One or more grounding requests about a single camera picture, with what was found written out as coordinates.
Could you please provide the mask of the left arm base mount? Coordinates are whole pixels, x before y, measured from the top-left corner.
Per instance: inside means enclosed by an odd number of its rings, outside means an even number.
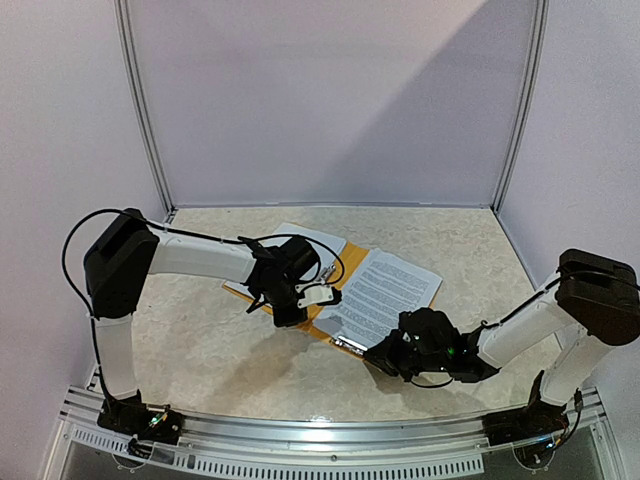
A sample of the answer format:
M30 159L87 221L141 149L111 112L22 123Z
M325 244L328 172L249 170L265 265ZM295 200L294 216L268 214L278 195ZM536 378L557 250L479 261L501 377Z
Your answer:
M138 440L177 445L184 426L184 416L168 404L144 403L139 391L122 400L107 394L97 425Z

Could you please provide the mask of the stack of printed papers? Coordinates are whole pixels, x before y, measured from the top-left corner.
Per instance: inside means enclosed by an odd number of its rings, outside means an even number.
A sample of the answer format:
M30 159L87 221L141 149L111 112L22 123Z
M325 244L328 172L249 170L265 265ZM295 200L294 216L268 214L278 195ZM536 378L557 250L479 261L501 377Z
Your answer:
M398 327L402 312L430 306L441 284L429 270L371 250L342 287L341 302L323 308L313 326L367 350Z

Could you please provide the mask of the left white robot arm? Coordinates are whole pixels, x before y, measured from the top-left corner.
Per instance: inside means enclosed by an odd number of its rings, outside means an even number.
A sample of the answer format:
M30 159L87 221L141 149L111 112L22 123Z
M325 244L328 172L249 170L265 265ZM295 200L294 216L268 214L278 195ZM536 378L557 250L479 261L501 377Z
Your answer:
M128 434L148 426L148 412L131 397L139 388L134 372L132 321L150 275L178 274L244 285L252 310L268 304L277 326L306 321L298 285L320 264L311 243L293 236L280 246L258 239L218 239L160 227L133 208L119 210L84 258L86 288L97 321L96 342L102 379L115 400L111 419Z

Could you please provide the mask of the orange file folder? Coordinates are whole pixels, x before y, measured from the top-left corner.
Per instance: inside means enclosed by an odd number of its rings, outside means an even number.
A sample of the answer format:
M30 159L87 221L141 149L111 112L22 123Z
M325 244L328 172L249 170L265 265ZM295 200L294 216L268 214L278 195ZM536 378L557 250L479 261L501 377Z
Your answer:
M334 248L326 240L303 234L297 236L313 246L318 260L311 266L313 276L309 280L303 278L296 286L306 319L296 325L286 326L286 329L304 332L351 357L362 359L366 350L364 346L345 334L329 333L326 329L318 328L314 322L328 309L345 302L346 284L364 265L371 251L347 240L340 241L340 247Z

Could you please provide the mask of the chrome folder spring clip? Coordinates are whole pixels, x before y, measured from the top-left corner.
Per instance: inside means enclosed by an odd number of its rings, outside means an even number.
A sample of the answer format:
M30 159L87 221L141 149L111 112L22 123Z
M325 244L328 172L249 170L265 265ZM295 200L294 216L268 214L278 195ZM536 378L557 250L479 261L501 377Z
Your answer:
M331 283L336 274L336 271L337 266L335 264L331 264L330 266L321 270L316 280L320 283Z

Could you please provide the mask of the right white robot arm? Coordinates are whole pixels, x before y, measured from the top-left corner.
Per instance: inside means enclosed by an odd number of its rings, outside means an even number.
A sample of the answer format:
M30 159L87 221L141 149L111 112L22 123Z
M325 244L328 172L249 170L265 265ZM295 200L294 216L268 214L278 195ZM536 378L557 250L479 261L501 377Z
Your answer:
M529 405L517 415L521 432L537 436L605 356L638 339L639 285L632 266L568 249L546 282L502 320L462 333L442 311L405 311L364 358L406 382L422 373L445 373L454 381L478 383L566 328L576 331L573 343L538 375Z

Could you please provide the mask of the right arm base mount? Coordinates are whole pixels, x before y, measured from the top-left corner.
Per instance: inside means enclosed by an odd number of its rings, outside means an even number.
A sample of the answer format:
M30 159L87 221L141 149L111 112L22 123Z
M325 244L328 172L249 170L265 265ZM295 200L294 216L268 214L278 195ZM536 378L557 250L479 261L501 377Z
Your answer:
M570 426L566 406L556 406L542 400L541 383L544 371L535 378L524 407L486 414L482 417L483 432L492 446L517 442L533 437L547 439L546 450L559 448L575 433L581 420L583 397L580 389L574 393L576 419Z

